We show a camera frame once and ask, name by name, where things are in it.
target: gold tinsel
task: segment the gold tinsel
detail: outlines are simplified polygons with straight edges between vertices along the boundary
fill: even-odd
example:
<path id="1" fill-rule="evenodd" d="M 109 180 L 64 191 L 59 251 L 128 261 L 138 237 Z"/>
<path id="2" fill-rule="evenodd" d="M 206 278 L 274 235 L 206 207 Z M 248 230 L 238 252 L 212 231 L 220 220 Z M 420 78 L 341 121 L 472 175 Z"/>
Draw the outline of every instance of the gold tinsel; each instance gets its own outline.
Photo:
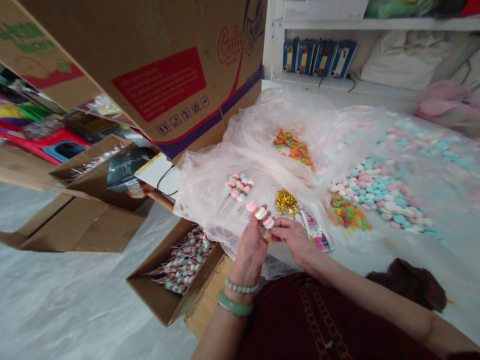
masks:
<path id="1" fill-rule="evenodd" d="M 291 215 L 293 220 L 295 220 L 295 215 L 300 215 L 297 200 L 285 189 L 276 192 L 275 205 L 279 213 Z"/>

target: left hand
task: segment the left hand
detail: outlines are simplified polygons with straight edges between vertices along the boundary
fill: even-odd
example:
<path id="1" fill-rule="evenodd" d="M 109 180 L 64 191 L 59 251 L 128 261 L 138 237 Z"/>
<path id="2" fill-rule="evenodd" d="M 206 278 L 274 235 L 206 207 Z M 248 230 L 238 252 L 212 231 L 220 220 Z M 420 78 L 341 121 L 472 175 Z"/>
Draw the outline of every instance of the left hand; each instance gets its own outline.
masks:
<path id="1" fill-rule="evenodd" d="M 269 242 L 264 238 L 265 232 L 266 229 L 263 227 L 262 222 L 257 220 L 255 214 L 252 213 L 250 220 L 241 235 L 235 261 L 233 262 L 230 275 L 228 276 L 232 283 L 240 286 L 252 287 L 259 282 L 262 265 L 269 245 Z"/>

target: white shelf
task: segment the white shelf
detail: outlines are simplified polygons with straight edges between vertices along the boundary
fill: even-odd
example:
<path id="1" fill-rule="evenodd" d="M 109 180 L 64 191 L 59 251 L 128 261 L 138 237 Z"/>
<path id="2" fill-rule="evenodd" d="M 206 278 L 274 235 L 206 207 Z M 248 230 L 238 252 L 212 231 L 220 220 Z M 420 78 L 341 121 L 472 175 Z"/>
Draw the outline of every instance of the white shelf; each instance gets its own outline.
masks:
<path id="1" fill-rule="evenodd" d="M 452 19 L 401 18 L 337 21 L 279 21 L 285 30 L 445 30 L 480 31 L 479 17 Z"/>
<path id="2" fill-rule="evenodd" d="M 373 82 L 367 82 L 360 80 L 356 76 L 353 76 L 356 81 L 355 88 L 350 93 L 355 94 L 367 94 L 375 97 L 392 98 L 399 100 L 415 101 L 415 97 L 419 94 L 419 91 L 404 89 L 401 87 L 393 87 L 388 85 L 376 84 Z M 282 72 L 275 75 L 274 81 L 290 84 L 298 84 L 305 86 L 306 89 L 312 90 L 319 87 L 319 76 L 308 76 L 305 74 L 297 74 L 293 72 Z M 335 79 L 332 77 L 324 77 L 321 81 L 321 89 L 335 89 L 342 92 L 348 92 L 354 87 L 354 82 L 350 79 Z"/>

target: white floor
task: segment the white floor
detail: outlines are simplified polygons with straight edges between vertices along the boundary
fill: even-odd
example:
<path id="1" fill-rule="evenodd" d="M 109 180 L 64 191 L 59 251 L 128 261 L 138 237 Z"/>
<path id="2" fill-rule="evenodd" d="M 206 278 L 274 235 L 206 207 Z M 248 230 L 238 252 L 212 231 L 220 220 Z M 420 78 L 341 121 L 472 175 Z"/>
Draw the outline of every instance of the white floor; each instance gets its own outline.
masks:
<path id="1" fill-rule="evenodd" d="M 0 183 L 0 230 L 18 229 L 54 196 Z M 197 340 L 185 324 L 165 328 L 125 282 L 178 219 L 154 204 L 122 254 L 0 244 L 0 359 L 189 359 Z"/>

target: hand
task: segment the hand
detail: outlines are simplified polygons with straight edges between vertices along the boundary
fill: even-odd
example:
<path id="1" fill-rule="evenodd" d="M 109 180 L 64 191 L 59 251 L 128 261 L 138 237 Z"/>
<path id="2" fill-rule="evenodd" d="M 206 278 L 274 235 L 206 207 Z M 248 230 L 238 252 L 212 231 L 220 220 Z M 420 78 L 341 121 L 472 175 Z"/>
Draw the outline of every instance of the hand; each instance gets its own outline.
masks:
<path id="1" fill-rule="evenodd" d="M 296 221 L 280 217 L 275 220 L 275 226 L 270 231 L 285 241 L 290 248 L 293 261 L 303 269 L 306 268 L 312 256 L 322 255 L 322 252 L 309 239 L 304 227 Z"/>
<path id="2" fill-rule="evenodd" d="M 264 238 L 265 231 L 262 222 L 257 220 L 255 214 L 251 214 L 250 220 L 241 235 L 235 261 L 228 276 L 232 283 L 246 287 L 258 284 L 269 244 Z M 228 288 L 225 288 L 225 294 L 230 299 L 240 303 L 249 303 L 254 296 L 253 294 L 242 295 Z"/>

